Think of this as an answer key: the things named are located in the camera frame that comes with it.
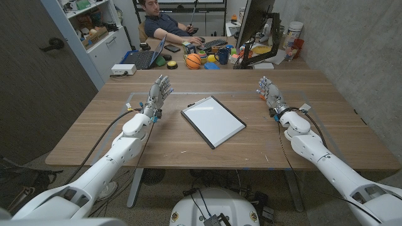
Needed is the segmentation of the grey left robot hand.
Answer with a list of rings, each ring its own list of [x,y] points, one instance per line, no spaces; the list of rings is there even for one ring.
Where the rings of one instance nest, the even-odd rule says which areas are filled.
[[[145,105],[143,114],[149,118],[153,117],[164,104],[165,99],[173,92],[170,88],[170,80],[168,76],[160,75],[151,86]]]

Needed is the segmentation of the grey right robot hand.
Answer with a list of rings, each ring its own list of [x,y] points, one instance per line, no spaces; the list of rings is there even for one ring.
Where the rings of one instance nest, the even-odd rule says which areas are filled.
[[[271,117],[280,118],[285,112],[289,111],[290,107],[281,91],[265,76],[259,80],[259,89],[256,92],[266,101]]]

